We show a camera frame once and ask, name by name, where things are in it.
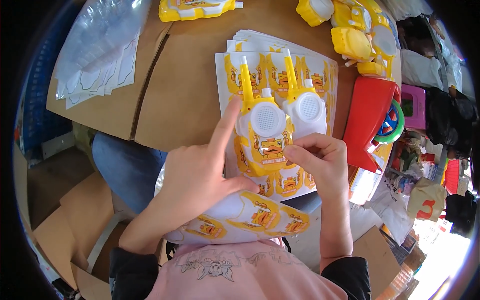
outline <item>blue jeans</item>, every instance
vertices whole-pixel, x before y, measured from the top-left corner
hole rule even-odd
[[[92,145],[96,167],[112,189],[135,213],[152,200],[155,182],[167,153],[98,132]],[[322,204],[317,192],[282,202],[306,213]]]

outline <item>green wheel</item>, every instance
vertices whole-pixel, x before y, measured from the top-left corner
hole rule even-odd
[[[385,121],[373,138],[380,144],[390,144],[398,140],[405,128],[405,115],[398,102],[392,100],[392,105],[385,116]]]

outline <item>blue crate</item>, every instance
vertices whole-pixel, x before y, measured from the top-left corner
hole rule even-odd
[[[33,60],[27,80],[23,109],[21,135],[24,153],[72,131],[72,121],[48,111],[46,106],[48,87],[55,62],[80,8],[72,5],[65,14],[57,19]]]

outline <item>red plastic toy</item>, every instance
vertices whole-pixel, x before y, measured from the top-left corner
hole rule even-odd
[[[379,144],[373,139],[385,123],[392,100],[398,104],[401,101],[400,88],[395,82],[363,76],[357,78],[343,136],[349,165],[377,174],[383,172],[372,157],[372,152]]]

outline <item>sticker sheet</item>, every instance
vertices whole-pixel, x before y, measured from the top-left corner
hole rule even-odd
[[[246,47],[254,47],[252,44],[230,42],[230,49],[239,50]],[[217,53],[215,55],[218,94],[220,109],[223,114],[229,101],[234,95],[243,97],[240,76],[240,58],[247,57],[250,80],[252,83],[253,95],[260,95],[263,88],[270,88],[275,101],[281,106],[288,95],[287,70],[285,67],[285,56],[279,52],[280,47],[272,52],[229,52]],[[317,56],[306,56],[292,54],[295,75],[298,85],[302,85],[304,79],[312,79],[317,94],[325,101],[327,109],[327,134],[331,135],[335,121],[336,109],[336,86],[338,65],[320,54]],[[226,150],[226,177],[247,176],[255,181],[261,193],[275,201],[285,201],[316,190],[316,185],[310,174],[306,174],[298,166],[290,166],[273,174],[270,178],[254,177],[248,165],[246,153],[240,145],[241,138],[234,132],[230,138]]]
[[[163,167],[156,182],[155,195],[163,186],[164,175]],[[260,194],[241,191],[227,196],[164,238],[175,244],[230,244],[305,232],[310,226],[308,214],[267,198],[273,191],[273,181],[278,179],[267,176]],[[286,188],[287,192],[294,192],[295,186],[287,185]]]

